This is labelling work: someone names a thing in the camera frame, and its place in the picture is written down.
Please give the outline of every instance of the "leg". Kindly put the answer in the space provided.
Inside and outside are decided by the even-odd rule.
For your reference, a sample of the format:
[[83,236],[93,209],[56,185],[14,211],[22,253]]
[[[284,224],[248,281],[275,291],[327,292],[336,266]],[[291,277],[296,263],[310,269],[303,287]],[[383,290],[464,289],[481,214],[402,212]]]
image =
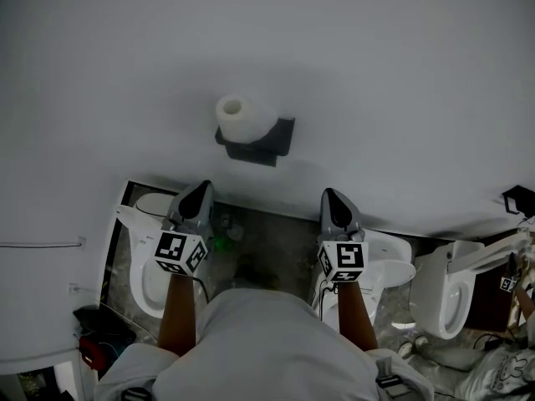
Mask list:
[[409,364],[414,370],[429,379],[436,392],[462,399],[460,394],[456,393],[456,388],[459,388],[464,382],[468,373],[443,367],[423,359],[419,355],[410,357]]
[[484,351],[462,348],[433,348],[425,343],[418,348],[418,354],[440,365],[468,372],[487,355]]

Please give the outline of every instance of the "black wall mount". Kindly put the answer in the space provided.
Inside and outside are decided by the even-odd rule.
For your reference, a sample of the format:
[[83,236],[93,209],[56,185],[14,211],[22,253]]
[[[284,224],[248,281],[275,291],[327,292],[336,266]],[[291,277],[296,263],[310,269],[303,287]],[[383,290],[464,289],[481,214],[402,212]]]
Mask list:
[[277,158],[286,156],[292,144],[295,119],[278,119],[267,134],[250,144],[233,143],[223,138],[221,128],[217,129],[216,142],[224,145],[228,157],[253,164],[277,166]]
[[[529,220],[535,216],[535,192],[521,185],[515,185],[512,189],[502,193],[503,200],[505,201],[505,211],[508,214],[518,215],[521,212],[524,214],[524,217]],[[518,212],[513,211],[509,207],[509,199],[515,201],[515,206]]]

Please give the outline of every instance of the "shoe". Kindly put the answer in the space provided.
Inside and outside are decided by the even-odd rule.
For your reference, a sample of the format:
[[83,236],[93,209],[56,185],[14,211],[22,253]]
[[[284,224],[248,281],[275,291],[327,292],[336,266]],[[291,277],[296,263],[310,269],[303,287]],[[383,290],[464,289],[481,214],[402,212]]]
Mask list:
[[410,355],[412,355],[412,349],[412,342],[405,342],[398,349],[398,355],[400,355],[403,359],[407,359]]
[[429,340],[427,340],[427,337],[426,336],[419,336],[416,340],[415,340],[415,346],[416,346],[416,349],[417,350],[420,350],[423,348],[423,346],[425,344],[429,343]]

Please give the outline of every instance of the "toilet paper roll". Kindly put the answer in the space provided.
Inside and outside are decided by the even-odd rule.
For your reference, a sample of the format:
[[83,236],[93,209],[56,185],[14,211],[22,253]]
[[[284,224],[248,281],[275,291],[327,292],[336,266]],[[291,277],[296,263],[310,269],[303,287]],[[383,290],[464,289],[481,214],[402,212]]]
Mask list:
[[235,94],[217,101],[216,117],[223,138],[243,144],[260,140],[278,120],[267,106]]

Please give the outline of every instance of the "toilet bowl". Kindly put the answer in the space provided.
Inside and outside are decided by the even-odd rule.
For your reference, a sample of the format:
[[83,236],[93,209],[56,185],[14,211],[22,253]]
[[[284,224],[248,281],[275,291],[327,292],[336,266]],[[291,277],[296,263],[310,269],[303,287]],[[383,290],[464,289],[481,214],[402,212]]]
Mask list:
[[[149,193],[139,198],[132,208],[128,206],[116,208],[117,218],[129,230],[132,296],[143,312],[158,318],[164,315],[171,274],[163,271],[151,259],[152,245],[147,236],[151,231],[158,231],[161,228],[174,198],[173,195]],[[205,272],[205,266],[200,265],[194,276],[203,280]]]
[[[367,229],[364,230],[364,241],[369,245],[368,268],[360,275],[359,285],[366,312],[373,325],[383,290],[410,281],[415,275],[415,268],[410,263],[412,248],[409,242]],[[309,303],[327,325],[339,332],[338,294],[330,291],[334,284],[326,282],[319,263],[314,268],[312,280],[313,290]]]
[[416,259],[410,286],[410,315],[423,330],[439,338],[455,337],[470,311],[476,275],[507,262],[511,253],[532,255],[529,232],[520,231],[485,247],[455,241]]

